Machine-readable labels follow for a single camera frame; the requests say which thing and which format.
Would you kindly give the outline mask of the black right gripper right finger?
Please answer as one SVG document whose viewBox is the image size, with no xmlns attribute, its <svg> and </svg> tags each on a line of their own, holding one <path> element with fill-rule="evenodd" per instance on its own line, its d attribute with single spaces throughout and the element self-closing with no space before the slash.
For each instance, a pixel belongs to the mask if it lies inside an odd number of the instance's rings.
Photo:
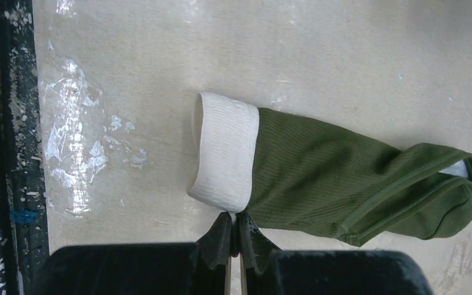
<svg viewBox="0 0 472 295">
<path fill-rule="evenodd" d="M 270 294 L 275 289 L 269 269 L 270 256 L 279 247 L 259 230 L 245 211 L 238 214 L 238 250 L 242 293 Z"/>
</svg>

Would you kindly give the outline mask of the olive green underwear cream waistband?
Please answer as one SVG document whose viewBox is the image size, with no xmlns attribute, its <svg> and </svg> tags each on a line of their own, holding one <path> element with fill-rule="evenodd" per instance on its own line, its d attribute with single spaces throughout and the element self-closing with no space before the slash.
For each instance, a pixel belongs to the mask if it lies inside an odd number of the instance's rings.
<svg viewBox="0 0 472 295">
<path fill-rule="evenodd" d="M 383 232 L 449 238 L 472 221 L 472 154 L 387 143 L 309 117 L 203 92 L 187 194 L 262 228 L 362 246 Z"/>
</svg>

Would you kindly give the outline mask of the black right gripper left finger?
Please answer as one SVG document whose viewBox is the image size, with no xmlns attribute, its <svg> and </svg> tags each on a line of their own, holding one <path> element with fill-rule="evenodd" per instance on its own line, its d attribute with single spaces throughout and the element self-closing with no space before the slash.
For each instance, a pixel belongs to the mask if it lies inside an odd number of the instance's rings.
<svg viewBox="0 0 472 295">
<path fill-rule="evenodd" d="M 196 294 L 230 294 L 232 226 L 230 214 L 220 213 L 208 232 L 198 239 Z"/>
</svg>

